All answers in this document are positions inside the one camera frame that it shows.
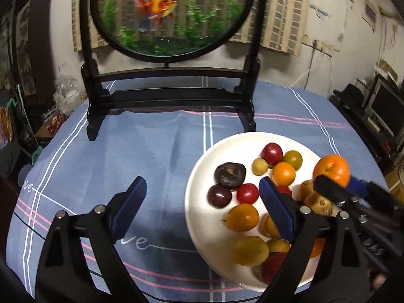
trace round fish tank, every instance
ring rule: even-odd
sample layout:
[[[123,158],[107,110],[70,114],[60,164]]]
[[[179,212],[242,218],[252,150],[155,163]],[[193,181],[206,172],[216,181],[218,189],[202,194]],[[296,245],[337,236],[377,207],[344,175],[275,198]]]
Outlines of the round fish tank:
[[[90,8],[97,30],[113,48],[144,61],[175,62],[206,54],[231,38],[252,2],[90,0]]]

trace monitor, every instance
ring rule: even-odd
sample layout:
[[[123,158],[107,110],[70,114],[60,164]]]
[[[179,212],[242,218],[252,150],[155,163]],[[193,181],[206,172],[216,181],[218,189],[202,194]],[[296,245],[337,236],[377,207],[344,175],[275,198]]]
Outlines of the monitor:
[[[404,103],[397,95],[380,85],[370,109],[391,134],[400,134],[404,127]]]

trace white wall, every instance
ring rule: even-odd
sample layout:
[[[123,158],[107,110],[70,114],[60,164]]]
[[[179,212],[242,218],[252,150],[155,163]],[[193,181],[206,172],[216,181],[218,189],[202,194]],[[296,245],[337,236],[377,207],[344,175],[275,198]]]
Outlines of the white wall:
[[[331,85],[332,68],[332,89],[342,90],[347,83],[355,83],[356,78],[368,79],[373,72],[373,66],[378,59],[381,35],[381,17],[378,15],[376,32],[362,19],[364,0],[355,0],[352,10],[349,12],[346,31],[342,45],[337,41],[337,34],[341,32],[344,25],[346,13],[346,0],[310,0],[310,3],[317,5],[329,13],[329,18],[324,22],[320,20],[314,10],[308,11],[308,23],[306,32],[312,39],[320,39],[332,43],[341,52],[334,52],[332,55],[332,66],[330,58],[325,56],[321,59],[319,67],[312,71],[307,90],[317,94],[328,96]],[[385,10],[394,12],[395,8],[390,0],[370,0],[375,6],[381,5]],[[71,74],[81,79],[80,67],[82,58],[73,50],[73,39],[71,36],[71,0],[51,1],[50,31],[51,44],[54,57],[55,71],[61,67],[61,72]],[[399,81],[404,77],[404,70],[401,70],[404,62],[404,29],[399,27],[396,35],[396,44],[391,48],[390,39],[392,34],[391,26],[393,21],[387,21],[387,61],[399,75]],[[219,49],[199,59],[180,63],[190,66],[212,66],[225,68],[241,68],[248,46],[242,43],[228,42]],[[268,82],[288,86],[308,69],[312,48],[302,46],[300,56],[289,56],[279,52],[261,49],[261,72],[260,78]],[[314,63],[318,60],[320,52],[316,52]],[[98,53],[98,66],[100,72],[111,72],[124,69],[143,68],[146,66],[157,66],[134,60],[121,53],[111,50],[109,47]],[[302,87],[306,82],[303,78],[295,87]]]

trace goldfish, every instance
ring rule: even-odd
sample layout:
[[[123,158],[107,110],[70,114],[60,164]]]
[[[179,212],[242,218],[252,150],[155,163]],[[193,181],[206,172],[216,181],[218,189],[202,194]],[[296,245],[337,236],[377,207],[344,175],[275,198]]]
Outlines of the goldfish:
[[[143,9],[145,14],[151,14],[149,19],[155,20],[161,25],[163,17],[174,18],[172,12],[177,5],[177,0],[136,0],[136,4]]]

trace red tomato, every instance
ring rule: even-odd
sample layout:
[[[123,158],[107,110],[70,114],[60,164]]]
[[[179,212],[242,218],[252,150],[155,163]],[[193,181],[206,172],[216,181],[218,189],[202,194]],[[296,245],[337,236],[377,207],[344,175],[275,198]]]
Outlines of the red tomato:
[[[285,193],[292,196],[292,191],[289,189],[288,186],[277,186],[276,189],[278,189],[280,193]]]
[[[237,190],[237,200],[242,204],[254,204],[259,197],[258,188],[252,183],[245,183]]]

